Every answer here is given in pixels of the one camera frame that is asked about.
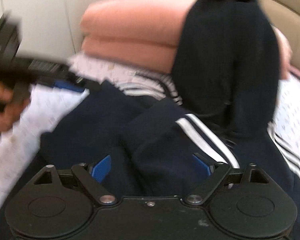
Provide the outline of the person's left hand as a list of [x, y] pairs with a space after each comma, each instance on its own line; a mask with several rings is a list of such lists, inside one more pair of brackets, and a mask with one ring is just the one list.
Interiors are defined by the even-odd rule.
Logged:
[[18, 82], [13, 88], [0, 82], [0, 136], [9, 131], [20, 120], [30, 104], [30, 85]]

